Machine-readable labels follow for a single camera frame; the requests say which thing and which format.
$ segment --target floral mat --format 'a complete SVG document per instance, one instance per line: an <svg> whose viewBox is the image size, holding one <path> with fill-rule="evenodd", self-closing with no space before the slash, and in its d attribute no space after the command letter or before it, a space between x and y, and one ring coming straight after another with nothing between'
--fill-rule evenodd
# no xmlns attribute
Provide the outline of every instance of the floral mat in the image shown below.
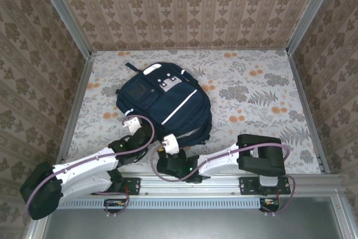
<svg viewBox="0 0 358 239"><path fill-rule="evenodd" d="M82 102L67 161L97 152L127 135L115 91L139 69L172 62L190 72L208 94L213 128L206 145L185 148L187 155L207 154L248 133L278 137L291 148L289 174L319 174L307 122L284 50L150 50L99 51ZM150 172L149 156L121 168ZM223 171L238 173L239 170Z"/></svg>

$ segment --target patterned wallpaper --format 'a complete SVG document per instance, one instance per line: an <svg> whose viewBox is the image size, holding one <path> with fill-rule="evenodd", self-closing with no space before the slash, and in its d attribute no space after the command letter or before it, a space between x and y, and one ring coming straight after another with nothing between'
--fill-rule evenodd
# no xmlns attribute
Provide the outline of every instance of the patterned wallpaper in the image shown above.
<svg viewBox="0 0 358 239"><path fill-rule="evenodd" d="M309 0L65 0L92 50L286 47Z"/></svg>
<svg viewBox="0 0 358 239"><path fill-rule="evenodd" d="M358 219L358 0L324 0L294 58L330 167Z"/></svg>
<svg viewBox="0 0 358 239"><path fill-rule="evenodd" d="M19 188L55 162L83 63L50 0L0 0L0 238L21 238Z"/></svg>

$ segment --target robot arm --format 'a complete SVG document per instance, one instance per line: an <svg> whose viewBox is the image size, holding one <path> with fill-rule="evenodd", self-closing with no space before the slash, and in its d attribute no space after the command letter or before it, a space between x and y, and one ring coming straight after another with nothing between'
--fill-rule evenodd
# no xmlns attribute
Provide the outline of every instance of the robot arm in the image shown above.
<svg viewBox="0 0 358 239"><path fill-rule="evenodd" d="M119 192L124 179L119 173L119 167L139 161L148 151L147 148L121 156L111 156L114 153L125 153L146 145L151 136L149 125L141 126L138 118L125 122L131 135L116 140L104 149L80 160L50 166L48 163L39 164L20 188L25 202L31 195L29 213L32 219L46 217L56 210L61 203L96 192ZM166 175L179 179L200 168L187 180L188 183L201 183L215 174L231 168L239 168L260 175L260 184L275 187L278 176L285 175L284 158L279 147L264 147L253 157L249 151L234 152L237 148L252 146L260 143L281 143L277 138L260 137L256 135L239 135L238 142L222 151L208 155L196 155L187 158L183 149L179 149L174 135L164 138L164 148L158 151L157 170ZM35 194L34 190L50 175L56 174L47 181Z"/></svg>
<svg viewBox="0 0 358 239"><path fill-rule="evenodd" d="M258 157L253 156L253 151L238 152L238 148L254 148L255 145L264 143L267 143L267 146L260 148ZM282 148L274 146L281 144L278 138L241 134L236 144L222 151L189 158L183 149L178 148L173 135L165 137L163 144L164 147L158 151L157 171L181 179L199 167L196 173L186 179L186 182L190 183L201 183L204 179L232 168L259 175L262 186L273 186L272 182L277 183L277 177L286 174Z"/></svg>
<svg viewBox="0 0 358 239"><path fill-rule="evenodd" d="M76 163L82 163L65 173L56 175L39 189L29 205L31 218L35 220L44 218L55 211L59 204L73 198L95 192L119 191L124 179L117 168L139 161L148 149L121 156L101 158L99 156L131 151L148 143L152 135L151 127L141 126L138 118L129 121L131 123L126 123L126 126L129 127L132 135L113 141L108 147L90 156L55 166L50 166L47 162L36 166L20 188L20 193L26 203L35 188L48 176Z"/></svg>

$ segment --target metal bar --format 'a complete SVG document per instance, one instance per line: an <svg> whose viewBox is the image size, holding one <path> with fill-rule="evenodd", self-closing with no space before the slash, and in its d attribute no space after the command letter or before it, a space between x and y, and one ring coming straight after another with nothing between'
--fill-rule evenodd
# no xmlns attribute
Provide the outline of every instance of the metal bar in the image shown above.
<svg viewBox="0 0 358 239"><path fill-rule="evenodd" d="M158 51L158 50L168 50L168 48L155 48L155 49L146 49L146 51ZM225 47L225 48L179 48L179 49L172 49L172 50L232 50L232 51L236 51L236 50L258 50L258 51L268 51L268 50L284 50L286 51L286 47L247 47L247 48L233 48L233 47ZM99 52L99 51L103 51L103 50L93 50L92 53L94 52ZM124 51L138 51L138 49L135 50L131 50L131 49L126 49Z"/></svg>
<svg viewBox="0 0 358 239"><path fill-rule="evenodd" d="M347 198L337 194L336 196L331 197L331 199L343 238L358 238L357 225L354 221Z"/></svg>
<svg viewBox="0 0 358 239"><path fill-rule="evenodd" d="M67 126L62 138L56 163L62 162L64 156L67 155L69 147L71 145L72 136L76 128L79 112L81 110L84 93L86 92L88 80L90 79L90 75L92 72L93 62L94 60L92 59L92 57L90 57L89 60L84 63L81 79L79 80L77 92L73 100L71 112L69 114Z"/></svg>
<svg viewBox="0 0 358 239"><path fill-rule="evenodd" d="M63 0L51 0L52 4L56 8L58 14L60 15L62 21L66 25L66 28L70 32L74 42L76 42L77 47L83 54L85 60L88 60L91 56L91 47L84 38L81 29L77 25L75 19L73 18L71 12L68 9L68 6Z"/></svg>
<svg viewBox="0 0 358 239"><path fill-rule="evenodd" d="M38 221L31 221L25 239L42 239L48 218L49 217L45 217Z"/></svg>
<svg viewBox="0 0 358 239"><path fill-rule="evenodd" d="M300 18L300 21L298 22L297 27L287 44L287 50L289 54L293 54L293 52L295 52L314 16L317 14L322 2L323 0L310 0L308 2L307 7Z"/></svg>
<svg viewBox="0 0 358 239"><path fill-rule="evenodd" d="M315 124L314 124L314 120L313 120L313 117L312 117L311 110L309 109L308 101L307 101L306 95L304 93L304 89L303 89L303 86L302 86L302 82L300 80L300 76L299 76L298 71L297 71L295 61L293 59L292 54L289 54L288 57L289 57L289 62L290 62L290 65L291 65L293 77L294 77L295 82L296 82L297 92L298 92L298 95L299 95L300 100L301 100L304 115L306 117L308 130L309 130L309 133L311 134L313 147L314 147L314 149L316 150L316 152L320 156L320 159L322 161L322 166L324 168L325 173L329 174L331 171L329 169L326 156L324 155L324 150L323 150L321 141L319 140L318 132L317 132L317 129L316 129Z"/></svg>
<svg viewBox="0 0 358 239"><path fill-rule="evenodd" d="M104 209L106 198L77 198L68 201L58 209ZM257 209L259 198L130 198L128 209ZM108 206L108 209L121 207Z"/></svg>
<svg viewBox="0 0 358 239"><path fill-rule="evenodd" d="M227 174L213 176L201 184L166 182L154 174L123 173L123 177L140 177L139 197L147 198L261 198L261 195L241 195L239 177L252 174ZM332 197L343 194L338 175L293 175L296 181L295 197Z"/></svg>

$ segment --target backpack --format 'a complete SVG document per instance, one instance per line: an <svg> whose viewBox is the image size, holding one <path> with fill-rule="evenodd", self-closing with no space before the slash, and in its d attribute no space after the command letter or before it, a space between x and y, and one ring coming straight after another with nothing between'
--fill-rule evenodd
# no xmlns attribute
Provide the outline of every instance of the backpack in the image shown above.
<svg viewBox="0 0 358 239"><path fill-rule="evenodd" d="M117 107L126 115L150 119L156 137L174 134L179 147L205 144L210 138L210 100L204 90L183 68L173 63L154 63L138 72L116 91Z"/></svg>

